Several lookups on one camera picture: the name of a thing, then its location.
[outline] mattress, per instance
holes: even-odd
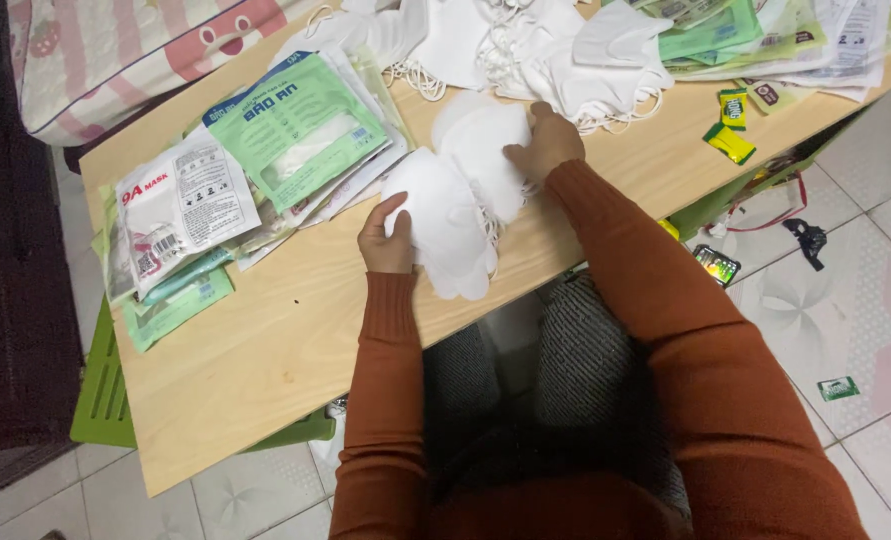
[[[151,97],[208,74],[317,3],[8,0],[22,121],[49,144],[92,141]]]

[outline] dark wooden door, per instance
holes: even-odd
[[[0,450],[69,440],[83,364],[49,149],[17,103],[0,0]]]

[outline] orange sweater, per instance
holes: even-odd
[[[545,191],[575,229],[605,304],[653,351],[692,530],[605,472],[429,508],[415,278],[369,273],[331,538],[867,538],[758,329],[688,251],[583,161],[560,165]]]

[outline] woman's left hand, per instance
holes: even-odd
[[[385,220],[400,207],[408,193],[396,193],[380,202],[359,232],[359,251],[369,272],[412,274],[415,251],[412,248],[412,216],[405,210],[395,218],[391,236],[385,236]]]

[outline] green plastic stool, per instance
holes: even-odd
[[[269,435],[244,452],[303,443],[327,441],[335,435],[335,420],[325,417],[325,408]],[[112,312],[102,300],[92,350],[85,362],[85,379],[69,433],[73,441],[137,448],[135,427],[128,410],[126,382],[115,342]]]

